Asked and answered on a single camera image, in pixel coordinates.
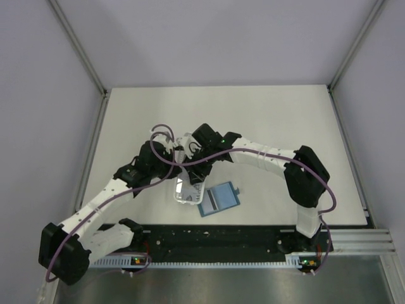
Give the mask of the silver VIP card top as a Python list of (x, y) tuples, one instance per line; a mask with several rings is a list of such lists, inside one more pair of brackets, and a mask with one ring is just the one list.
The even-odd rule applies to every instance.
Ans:
[(216, 213), (220, 210), (220, 207), (218, 206), (215, 196), (211, 190), (205, 190), (201, 202), (201, 210), (203, 215)]

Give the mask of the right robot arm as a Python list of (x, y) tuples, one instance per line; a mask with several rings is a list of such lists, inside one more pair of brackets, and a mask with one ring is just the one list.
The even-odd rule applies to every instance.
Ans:
[(330, 174), (310, 147), (272, 148), (234, 132), (223, 136), (204, 123), (189, 136), (184, 151), (185, 163), (199, 162), (185, 169), (192, 185), (203, 182), (219, 161), (249, 165), (284, 179), (290, 198), (297, 204), (296, 245), (308, 251), (318, 244), (318, 202)]

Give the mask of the white plastic basket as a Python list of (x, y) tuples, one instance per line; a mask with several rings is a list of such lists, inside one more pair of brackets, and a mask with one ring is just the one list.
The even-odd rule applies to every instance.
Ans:
[[(201, 146), (197, 143), (197, 141), (193, 138), (190, 132), (185, 133), (183, 136), (178, 137), (176, 139), (177, 148), (179, 150), (175, 153), (175, 161), (177, 163), (183, 163), (186, 159), (189, 159), (196, 151), (198, 151)], [(188, 201), (184, 201), (182, 199), (182, 186), (184, 182), (190, 183), (190, 175), (186, 171), (184, 167), (181, 168), (181, 173), (175, 179), (175, 188), (174, 188), (174, 198), (177, 202), (181, 204), (189, 204), (189, 205), (198, 205), (201, 203), (203, 199), (203, 193), (201, 196), (201, 200), (199, 203), (192, 203)]]

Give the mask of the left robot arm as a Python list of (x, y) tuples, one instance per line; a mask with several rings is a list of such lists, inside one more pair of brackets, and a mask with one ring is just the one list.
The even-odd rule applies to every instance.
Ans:
[(178, 172), (168, 162), (175, 159), (175, 144), (158, 136), (145, 142), (134, 159), (120, 167), (83, 208), (56, 225), (42, 230), (39, 263), (46, 268), (46, 281), (78, 282), (89, 265), (110, 253), (127, 248), (137, 251), (143, 245), (142, 226), (123, 218), (101, 231), (115, 210), (134, 199), (142, 190), (161, 183)]

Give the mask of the blue leather card holder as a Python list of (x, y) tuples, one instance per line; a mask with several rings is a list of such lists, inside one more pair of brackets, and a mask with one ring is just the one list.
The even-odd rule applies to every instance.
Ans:
[[(228, 210), (230, 208), (240, 205), (240, 199), (239, 199), (240, 189), (238, 187), (234, 187), (232, 182), (225, 182), (223, 184), (219, 184), (217, 186), (213, 186), (213, 187), (207, 188), (205, 190), (211, 190), (215, 196), (216, 202), (217, 202), (218, 206), (220, 207), (220, 210), (216, 213), (223, 212), (225, 210)], [(198, 210), (199, 210), (199, 214), (201, 217), (207, 217), (207, 216), (216, 214), (216, 213), (211, 213), (209, 215), (203, 215), (202, 210), (201, 210), (201, 203), (198, 204)]]

